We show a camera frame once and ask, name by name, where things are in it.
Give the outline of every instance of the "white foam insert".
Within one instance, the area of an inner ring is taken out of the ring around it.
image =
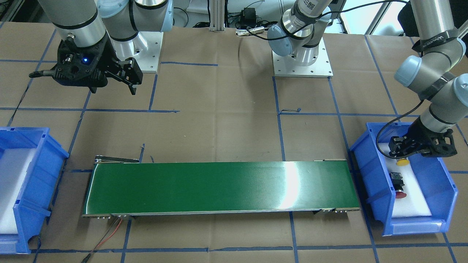
[[[383,152],[388,153],[390,148],[387,143],[379,143]],[[407,194],[405,198],[395,199],[392,218],[431,216],[431,210],[427,205],[421,187],[414,175],[411,163],[406,166],[396,165],[396,160],[385,157],[388,172],[401,173],[403,176],[403,191]]]
[[[13,206],[36,148],[6,149],[0,159],[0,234],[18,234]]]

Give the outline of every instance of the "blue joint cap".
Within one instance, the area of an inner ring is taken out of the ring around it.
[[[117,15],[128,4],[128,0],[98,0],[97,9],[102,18]]]
[[[161,32],[168,32],[172,30],[172,18],[174,17],[174,8],[172,5],[172,0],[168,2],[168,8],[166,9],[166,15],[164,16],[164,21],[162,22]]]
[[[284,36],[286,36],[286,33],[278,25],[271,26],[267,31],[268,38],[278,38]],[[270,44],[270,47],[273,50],[273,52],[282,57],[290,55],[293,52],[293,47],[289,37],[279,40],[268,41],[268,44]]]
[[[455,78],[453,89],[461,103],[468,107],[468,74],[462,74]]]
[[[395,73],[395,79],[403,86],[408,87],[416,78],[423,60],[416,56],[409,56]]]
[[[322,14],[328,13],[328,12],[330,12],[330,11],[331,11],[331,9],[330,9],[329,7],[327,7],[327,8],[325,8],[325,10],[322,12]],[[331,15],[332,15],[332,14],[328,14],[328,15],[322,16],[319,20],[320,20],[320,21],[323,21],[323,22],[328,22],[328,21],[330,21],[330,19],[331,19]]]
[[[467,53],[467,45],[459,38],[457,38],[457,41],[460,42],[461,46],[463,47],[463,55],[465,55]]]

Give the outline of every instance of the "table surface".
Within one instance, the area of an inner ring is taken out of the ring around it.
[[[164,34],[158,73],[145,74],[135,96],[114,80],[96,94],[30,80],[30,72],[54,66],[59,40],[51,24],[0,24],[0,125],[50,127],[70,153],[36,262],[80,262],[109,228],[107,220],[81,217],[99,154],[142,163],[346,159],[361,211],[138,217],[124,221],[93,261],[439,263],[453,255],[468,262],[468,119],[454,130],[458,154],[444,159],[459,189],[446,235],[382,237],[349,153],[367,122],[390,121],[419,102],[393,78],[418,55],[411,50],[417,39],[325,34],[334,76],[283,78],[273,77],[266,41],[234,30],[173,28]],[[452,72],[468,72],[467,59]]]

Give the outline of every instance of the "yellow button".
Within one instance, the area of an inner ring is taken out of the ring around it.
[[[398,161],[396,161],[396,164],[398,166],[407,166],[410,164],[410,161],[408,159],[399,159]]]

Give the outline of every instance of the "label sticker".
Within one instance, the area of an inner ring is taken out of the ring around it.
[[[310,0],[304,0],[304,4],[306,4],[307,8],[310,10],[314,9],[315,4],[313,4]]]

